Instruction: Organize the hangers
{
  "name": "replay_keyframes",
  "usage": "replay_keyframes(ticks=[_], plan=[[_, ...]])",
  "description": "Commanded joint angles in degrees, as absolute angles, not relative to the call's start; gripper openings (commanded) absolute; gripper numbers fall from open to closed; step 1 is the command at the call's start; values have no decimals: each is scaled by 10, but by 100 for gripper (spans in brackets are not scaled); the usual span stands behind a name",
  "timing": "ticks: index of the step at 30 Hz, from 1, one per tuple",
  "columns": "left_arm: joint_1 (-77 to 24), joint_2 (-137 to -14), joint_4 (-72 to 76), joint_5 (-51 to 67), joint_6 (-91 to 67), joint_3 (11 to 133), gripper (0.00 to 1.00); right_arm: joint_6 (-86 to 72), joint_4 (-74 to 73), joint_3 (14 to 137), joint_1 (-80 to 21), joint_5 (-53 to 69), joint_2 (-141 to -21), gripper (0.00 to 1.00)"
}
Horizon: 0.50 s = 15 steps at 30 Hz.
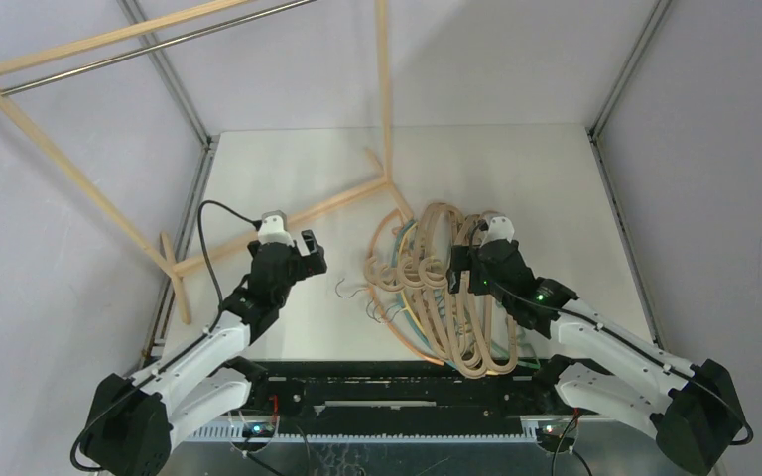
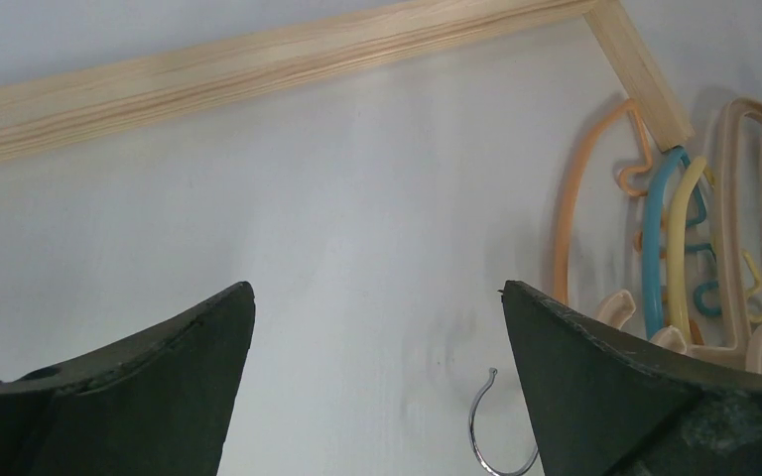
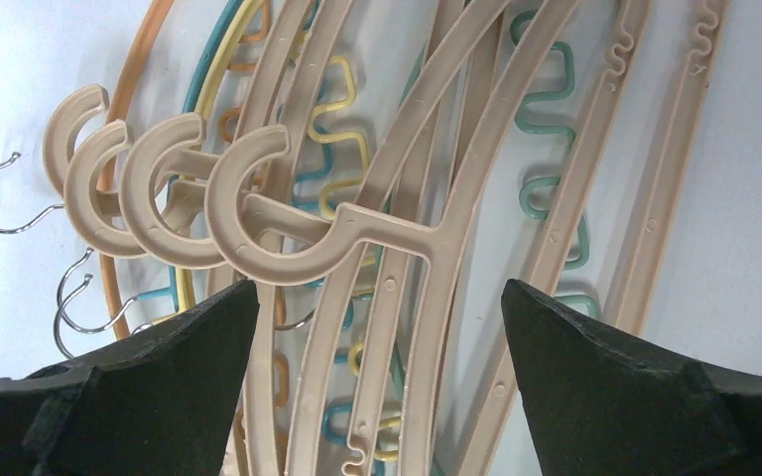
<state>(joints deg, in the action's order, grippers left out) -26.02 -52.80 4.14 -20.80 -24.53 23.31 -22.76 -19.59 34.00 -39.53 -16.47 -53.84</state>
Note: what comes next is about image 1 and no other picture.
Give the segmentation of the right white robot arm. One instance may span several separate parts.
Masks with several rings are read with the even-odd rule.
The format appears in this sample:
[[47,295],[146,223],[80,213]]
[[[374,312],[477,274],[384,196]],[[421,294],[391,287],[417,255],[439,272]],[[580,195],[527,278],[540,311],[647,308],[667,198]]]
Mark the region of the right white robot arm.
[[708,474],[728,447],[752,442],[725,367],[711,359],[697,365],[601,316],[574,290],[535,276],[516,241],[455,245],[446,276],[450,293],[466,285],[491,296],[521,327],[578,352],[549,358],[535,374],[543,411],[569,406],[612,418],[653,439],[692,475]]

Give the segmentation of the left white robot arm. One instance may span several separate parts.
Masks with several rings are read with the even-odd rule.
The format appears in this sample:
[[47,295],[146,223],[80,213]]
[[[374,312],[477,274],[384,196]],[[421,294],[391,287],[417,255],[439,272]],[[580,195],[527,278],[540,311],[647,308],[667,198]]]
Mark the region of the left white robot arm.
[[[157,475],[182,441],[216,417],[268,406],[269,385],[229,363],[277,321],[296,283],[326,272],[314,232],[301,237],[306,254],[290,234],[261,230],[248,246],[250,272],[221,301],[212,324],[170,358],[129,377],[112,373],[98,384],[70,451],[75,469]],[[79,455],[93,466],[80,463]]]

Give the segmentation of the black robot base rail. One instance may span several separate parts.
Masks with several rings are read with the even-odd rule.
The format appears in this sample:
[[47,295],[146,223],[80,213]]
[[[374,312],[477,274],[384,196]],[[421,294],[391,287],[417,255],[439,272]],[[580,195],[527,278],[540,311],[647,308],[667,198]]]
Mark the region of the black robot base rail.
[[307,436],[440,438],[519,435],[525,419],[574,411],[533,370],[467,379],[425,361],[259,361],[247,417]]

